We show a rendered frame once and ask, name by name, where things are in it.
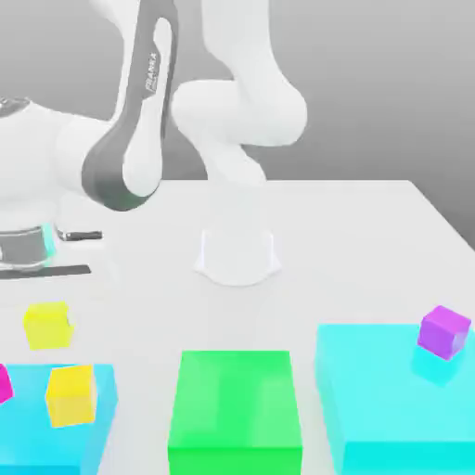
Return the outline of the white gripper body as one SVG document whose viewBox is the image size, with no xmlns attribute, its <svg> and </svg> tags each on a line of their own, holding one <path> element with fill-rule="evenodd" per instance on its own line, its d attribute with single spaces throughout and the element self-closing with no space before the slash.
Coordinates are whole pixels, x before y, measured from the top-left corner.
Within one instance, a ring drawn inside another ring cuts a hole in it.
<svg viewBox="0 0 475 475">
<path fill-rule="evenodd" d="M 88 264 L 0 270 L 1 287 L 73 285 L 91 281 L 93 278 L 94 273 Z"/>
</svg>

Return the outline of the small lime yellow cube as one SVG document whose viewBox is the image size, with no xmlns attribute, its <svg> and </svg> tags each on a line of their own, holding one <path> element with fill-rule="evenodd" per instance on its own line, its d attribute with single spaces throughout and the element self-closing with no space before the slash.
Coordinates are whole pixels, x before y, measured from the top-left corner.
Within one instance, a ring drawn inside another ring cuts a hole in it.
<svg viewBox="0 0 475 475">
<path fill-rule="evenodd" d="M 74 326 L 68 319 L 65 302 L 30 304 L 23 316 L 23 326 L 31 350 L 67 348 L 71 344 Z"/>
</svg>

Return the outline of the small magenta cube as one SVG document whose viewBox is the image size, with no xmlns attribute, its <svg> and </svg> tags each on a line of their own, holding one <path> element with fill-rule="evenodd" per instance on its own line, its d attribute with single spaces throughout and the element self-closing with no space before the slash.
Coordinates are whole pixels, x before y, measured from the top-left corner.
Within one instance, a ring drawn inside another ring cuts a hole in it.
<svg viewBox="0 0 475 475">
<path fill-rule="evenodd" d="M 14 396 L 14 390 L 5 365 L 0 364 L 0 404 L 5 403 Z"/>
</svg>

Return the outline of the small golden yellow cube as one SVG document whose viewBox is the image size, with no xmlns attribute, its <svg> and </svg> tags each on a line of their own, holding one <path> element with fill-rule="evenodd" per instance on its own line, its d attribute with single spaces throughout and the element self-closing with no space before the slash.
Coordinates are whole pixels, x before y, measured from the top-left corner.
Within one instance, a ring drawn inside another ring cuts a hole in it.
<svg viewBox="0 0 475 475">
<path fill-rule="evenodd" d="M 97 406 L 93 366 L 54 367 L 49 376 L 45 401 L 53 428 L 93 423 Z"/>
</svg>

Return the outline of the small purple cube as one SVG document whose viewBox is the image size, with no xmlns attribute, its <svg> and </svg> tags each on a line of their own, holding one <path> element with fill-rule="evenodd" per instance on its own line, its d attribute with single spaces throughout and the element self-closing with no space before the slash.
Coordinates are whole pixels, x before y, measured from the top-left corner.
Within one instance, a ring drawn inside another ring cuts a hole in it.
<svg viewBox="0 0 475 475">
<path fill-rule="evenodd" d="M 417 345 L 450 361 L 465 346 L 471 320 L 439 305 L 421 321 Z"/>
</svg>

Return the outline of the large blue box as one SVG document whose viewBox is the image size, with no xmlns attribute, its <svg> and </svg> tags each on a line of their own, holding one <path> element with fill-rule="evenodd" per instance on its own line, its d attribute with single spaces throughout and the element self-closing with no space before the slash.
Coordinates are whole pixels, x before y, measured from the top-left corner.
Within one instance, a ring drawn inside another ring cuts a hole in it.
<svg viewBox="0 0 475 475">
<path fill-rule="evenodd" d="M 51 426 L 45 394 L 53 365 L 8 364 L 14 397 L 0 404 L 0 475 L 97 475 L 118 394 L 113 366 L 95 364 L 96 420 Z"/>
</svg>

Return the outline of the large green box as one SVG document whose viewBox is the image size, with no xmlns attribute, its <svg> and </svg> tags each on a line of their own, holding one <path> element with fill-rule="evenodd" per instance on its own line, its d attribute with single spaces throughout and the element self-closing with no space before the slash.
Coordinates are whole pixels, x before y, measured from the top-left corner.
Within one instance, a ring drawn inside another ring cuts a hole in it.
<svg viewBox="0 0 475 475">
<path fill-rule="evenodd" d="M 302 475 L 287 351 L 184 351 L 167 444 L 170 475 Z"/>
</svg>

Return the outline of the large cyan box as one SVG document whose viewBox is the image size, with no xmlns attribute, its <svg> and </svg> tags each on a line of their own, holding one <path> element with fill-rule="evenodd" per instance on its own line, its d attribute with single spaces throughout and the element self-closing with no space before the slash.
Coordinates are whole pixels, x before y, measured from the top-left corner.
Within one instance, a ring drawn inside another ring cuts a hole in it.
<svg viewBox="0 0 475 475">
<path fill-rule="evenodd" d="M 475 332 L 450 361 L 417 335 L 416 325 L 319 326 L 334 475 L 475 475 Z"/>
</svg>

